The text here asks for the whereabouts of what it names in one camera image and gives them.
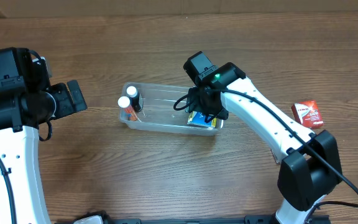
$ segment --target wooden table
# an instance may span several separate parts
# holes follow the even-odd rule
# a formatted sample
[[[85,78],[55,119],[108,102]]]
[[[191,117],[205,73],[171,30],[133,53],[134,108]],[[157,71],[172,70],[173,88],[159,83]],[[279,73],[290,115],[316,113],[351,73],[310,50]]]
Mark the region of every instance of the wooden table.
[[[39,146],[53,221],[101,209],[144,220],[276,211],[280,166],[234,115],[216,137],[137,131],[117,118],[125,82],[192,86],[182,66],[199,50],[242,68],[290,116],[293,103],[316,100],[358,186],[358,12],[0,19],[0,49],[11,46],[49,58],[52,83],[77,79],[89,106],[53,122]],[[343,183],[327,198],[358,202]],[[354,208],[317,214],[358,223]]]

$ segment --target white cap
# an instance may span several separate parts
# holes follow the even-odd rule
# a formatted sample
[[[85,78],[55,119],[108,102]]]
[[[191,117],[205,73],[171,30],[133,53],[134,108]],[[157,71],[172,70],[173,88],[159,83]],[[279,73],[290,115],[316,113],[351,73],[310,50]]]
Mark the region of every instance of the white cap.
[[[127,88],[127,94],[130,97],[135,97],[137,95],[137,89],[134,86],[130,86]]]
[[[127,96],[122,96],[118,99],[118,106],[121,108],[127,108],[130,105],[131,101]]]

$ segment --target clear plastic container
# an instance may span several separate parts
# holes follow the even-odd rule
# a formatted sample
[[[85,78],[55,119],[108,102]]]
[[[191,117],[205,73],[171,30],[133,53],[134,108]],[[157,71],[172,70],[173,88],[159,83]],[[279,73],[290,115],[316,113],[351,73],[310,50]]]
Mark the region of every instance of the clear plastic container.
[[[121,96],[126,96],[126,89],[131,85],[137,88],[144,102],[142,111],[137,113],[139,118],[137,121],[128,120],[128,115],[120,108],[119,119],[130,128],[212,136],[223,126],[223,121],[220,119],[217,119],[215,128],[187,124],[189,113],[185,110],[175,111],[173,109],[173,104],[187,94],[188,87],[129,82],[125,83]],[[178,104],[178,107],[185,105],[186,100],[183,100]]]

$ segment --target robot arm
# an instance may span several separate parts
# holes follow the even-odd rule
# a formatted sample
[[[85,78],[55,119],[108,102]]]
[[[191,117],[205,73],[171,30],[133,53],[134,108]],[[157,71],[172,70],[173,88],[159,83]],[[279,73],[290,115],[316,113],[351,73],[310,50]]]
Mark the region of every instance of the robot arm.
[[[198,52],[183,68],[196,85],[189,90],[189,112],[220,119],[227,119],[228,111],[234,113],[268,144],[276,162],[281,163],[277,185],[284,201],[275,214],[275,223],[304,223],[313,206],[342,181],[313,155],[321,156],[341,174],[335,138],[327,131],[315,135],[289,118],[233,63],[218,68]],[[306,160],[305,154],[312,157]]]
[[[0,167],[0,223],[50,223],[39,141],[52,136],[51,120],[87,109],[76,80],[68,82],[68,88],[64,83],[51,86],[51,76],[47,61],[36,52],[0,50],[0,165],[7,170],[2,173]],[[48,124],[46,139],[39,136],[42,123]]]
[[[229,84],[227,89],[246,93],[249,96],[257,98],[283,119],[305,142],[311,139],[310,134],[314,134],[311,129],[298,124],[266,99],[249,78],[239,78]],[[244,99],[244,97],[233,93],[221,93],[221,100],[225,109],[243,120],[268,144],[277,163],[281,163],[282,159],[287,157],[287,150],[289,148],[298,149],[301,147],[301,143],[294,137],[291,137],[276,118],[261,106],[252,102],[252,100]]]

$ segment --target red box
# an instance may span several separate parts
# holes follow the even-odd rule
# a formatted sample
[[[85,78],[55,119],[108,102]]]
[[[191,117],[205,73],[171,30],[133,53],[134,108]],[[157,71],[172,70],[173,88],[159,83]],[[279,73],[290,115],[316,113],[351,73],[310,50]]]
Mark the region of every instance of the red box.
[[[319,128],[324,124],[315,100],[295,103],[291,109],[295,121],[307,128]]]

